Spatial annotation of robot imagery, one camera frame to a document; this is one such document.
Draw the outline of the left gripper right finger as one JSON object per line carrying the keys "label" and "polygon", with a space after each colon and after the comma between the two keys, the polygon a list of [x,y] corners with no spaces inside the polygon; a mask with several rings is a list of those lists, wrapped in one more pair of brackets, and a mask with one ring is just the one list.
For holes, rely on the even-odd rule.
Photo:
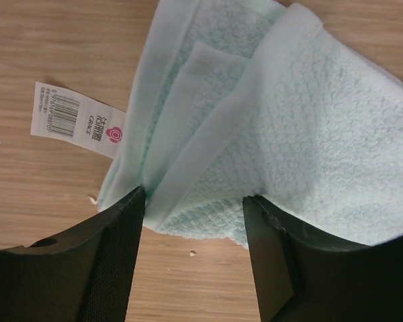
{"label": "left gripper right finger", "polygon": [[242,201],[262,321],[403,321],[403,235],[367,246]]}

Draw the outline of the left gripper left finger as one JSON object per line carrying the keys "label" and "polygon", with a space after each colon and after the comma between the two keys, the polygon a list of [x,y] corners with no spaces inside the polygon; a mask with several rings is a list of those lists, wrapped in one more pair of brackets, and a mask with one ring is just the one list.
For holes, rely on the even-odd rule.
{"label": "left gripper left finger", "polygon": [[0,321],[124,321],[145,192],[25,247],[0,249]]}

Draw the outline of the light mint green towel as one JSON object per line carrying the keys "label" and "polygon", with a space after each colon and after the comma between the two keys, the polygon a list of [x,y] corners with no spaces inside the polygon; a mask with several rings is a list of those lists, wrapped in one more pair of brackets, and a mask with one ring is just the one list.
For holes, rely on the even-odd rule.
{"label": "light mint green towel", "polygon": [[403,234],[403,82],[275,1],[160,1],[98,196],[144,226],[246,245],[260,195],[329,233]]}

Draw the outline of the white barcode towel label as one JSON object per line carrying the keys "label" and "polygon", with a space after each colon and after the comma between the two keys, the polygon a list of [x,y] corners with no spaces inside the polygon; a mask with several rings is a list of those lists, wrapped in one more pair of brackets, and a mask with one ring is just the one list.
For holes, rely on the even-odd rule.
{"label": "white barcode towel label", "polygon": [[113,158],[124,134],[125,116],[70,89],[37,82],[30,134]]}

